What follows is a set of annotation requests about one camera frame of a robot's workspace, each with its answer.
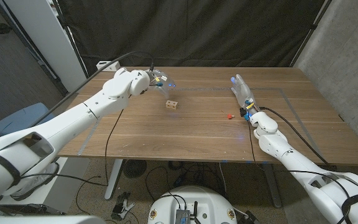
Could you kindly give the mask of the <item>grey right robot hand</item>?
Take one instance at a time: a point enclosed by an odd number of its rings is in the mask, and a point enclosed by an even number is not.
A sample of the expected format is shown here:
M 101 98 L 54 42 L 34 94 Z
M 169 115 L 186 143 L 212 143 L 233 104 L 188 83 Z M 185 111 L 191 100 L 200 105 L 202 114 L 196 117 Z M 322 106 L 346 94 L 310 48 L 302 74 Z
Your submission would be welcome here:
M 234 77 L 231 77 L 231 82 L 231 90 L 236 96 L 239 106 L 247 110 L 250 114 L 259 112 L 254 95 L 242 77 L 236 74 Z

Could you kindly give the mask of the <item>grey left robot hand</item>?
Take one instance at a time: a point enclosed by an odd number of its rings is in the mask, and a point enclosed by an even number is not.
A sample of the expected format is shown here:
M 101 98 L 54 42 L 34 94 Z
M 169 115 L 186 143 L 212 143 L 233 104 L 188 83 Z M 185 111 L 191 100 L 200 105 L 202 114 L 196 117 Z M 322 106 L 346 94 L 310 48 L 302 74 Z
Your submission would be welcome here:
M 157 90 L 169 98 L 169 89 L 176 87 L 174 79 L 160 70 L 147 70 L 146 73 L 150 78 L 149 90 Z

